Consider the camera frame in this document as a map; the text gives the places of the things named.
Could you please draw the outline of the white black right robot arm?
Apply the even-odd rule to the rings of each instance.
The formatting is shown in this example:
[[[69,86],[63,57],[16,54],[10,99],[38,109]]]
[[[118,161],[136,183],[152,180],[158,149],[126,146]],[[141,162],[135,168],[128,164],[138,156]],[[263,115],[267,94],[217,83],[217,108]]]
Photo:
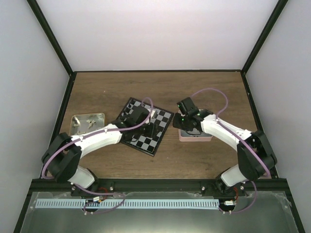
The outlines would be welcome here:
[[[223,121],[212,111],[199,109],[190,97],[178,102],[177,106],[179,112],[174,114],[173,127],[210,134],[237,152],[238,163],[216,178],[216,191],[220,195],[228,195],[238,183],[271,175],[277,158],[263,131],[251,132]]]

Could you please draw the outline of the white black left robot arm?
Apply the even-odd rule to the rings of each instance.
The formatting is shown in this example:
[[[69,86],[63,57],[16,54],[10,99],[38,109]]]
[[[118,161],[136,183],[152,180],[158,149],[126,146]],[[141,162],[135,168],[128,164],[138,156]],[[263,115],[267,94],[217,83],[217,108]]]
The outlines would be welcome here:
[[[55,179],[58,183],[70,182],[82,188],[88,196],[96,195],[99,183],[89,169],[79,166],[81,158],[105,146],[131,140],[147,132],[155,114],[154,108],[135,106],[131,113],[101,129],[73,136],[59,134],[42,156],[41,177]]]

